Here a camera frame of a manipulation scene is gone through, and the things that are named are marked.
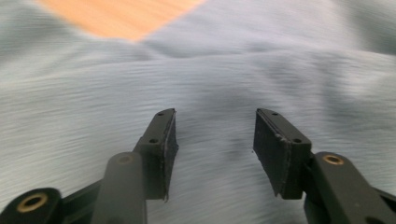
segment gray cloth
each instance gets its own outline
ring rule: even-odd
[[[101,178],[153,115],[177,109],[168,203],[149,223],[306,223],[252,153],[255,109],[396,194],[392,1],[209,0],[145,41],[85,35],[32,1],[0,2],[0,208]]]

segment wooden floor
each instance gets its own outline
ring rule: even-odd
[[[95,35],[140,40],[204,0],[37,0]]]

